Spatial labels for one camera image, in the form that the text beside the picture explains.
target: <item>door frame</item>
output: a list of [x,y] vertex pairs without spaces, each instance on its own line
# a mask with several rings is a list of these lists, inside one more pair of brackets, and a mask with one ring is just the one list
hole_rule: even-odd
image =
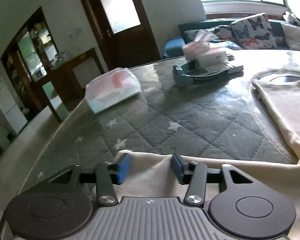
[[[156,56],[157,56],[158,60],[161,60],[158,46],[154,39],[154,35],[152,32],[148,17],[146,15],[146,11],[143,7],[142,1],[141,0],[132,0],[132,1],[136,8],[140,23],[142,25],[144,25],[144,28],[146,29],[146,31],[149,35],[150,44],[151,44],[151,46],[153,46],[155,48],[155,52],[157,52]],[[106,64],[108,65],[108,68],[113,69],[114,66],[111,61],[110,53],[108,52],[105,41],[103,39],[103,33],[102,33],[102,29],[98,22],[98,16],[95,14],[95,10],[94,10],[95,6],[94,6],[93,2],[91,2],[90,0],[81,0],[81,3],[82,3],[84,11],[86,13],[86,16],[88,18],[88,21],[90,23],[92,32],[93,32],[93,34],[98,42],[98,45],[100,47],[103,58],[104,58]]]

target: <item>door handle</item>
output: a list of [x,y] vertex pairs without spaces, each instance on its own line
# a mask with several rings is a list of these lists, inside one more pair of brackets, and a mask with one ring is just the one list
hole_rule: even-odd
[[111,32],[110,32],[110,30],[106,30],[106,33],[108,34],[108,37],[111,38]]

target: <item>silver screw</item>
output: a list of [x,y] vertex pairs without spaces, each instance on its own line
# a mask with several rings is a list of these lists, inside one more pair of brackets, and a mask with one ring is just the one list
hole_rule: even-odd
[[187,201],[192,204],[198,204],[202,201],[202,198],[196,195],[191,195],[187,197]]
[[102,203],[105,203],[105,204],[111,204],[111,203],[113,203],[113,202],[115,201],[115,198],[112,197],[112,196],[106,195],[106,196],[102,196],[102,197],[100,198],[100,201],[101,201]]

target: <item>blue sofa armrest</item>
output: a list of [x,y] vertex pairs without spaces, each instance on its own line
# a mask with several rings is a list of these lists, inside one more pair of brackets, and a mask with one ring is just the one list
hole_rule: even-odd
[[164,46],[164,52],[162,54],[162,57],[166,59],[183,56],[183,45],[185,45],[185,41],[182,37],[177,37],[172,40],[169,40]]

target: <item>gray ribbed plate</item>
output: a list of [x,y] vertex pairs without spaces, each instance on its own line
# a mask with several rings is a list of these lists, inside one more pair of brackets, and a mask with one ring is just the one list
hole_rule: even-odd
[[125,197],[114,207],[100,208],[91,222],[68,240],[230,240],[200,208],[178,198]]

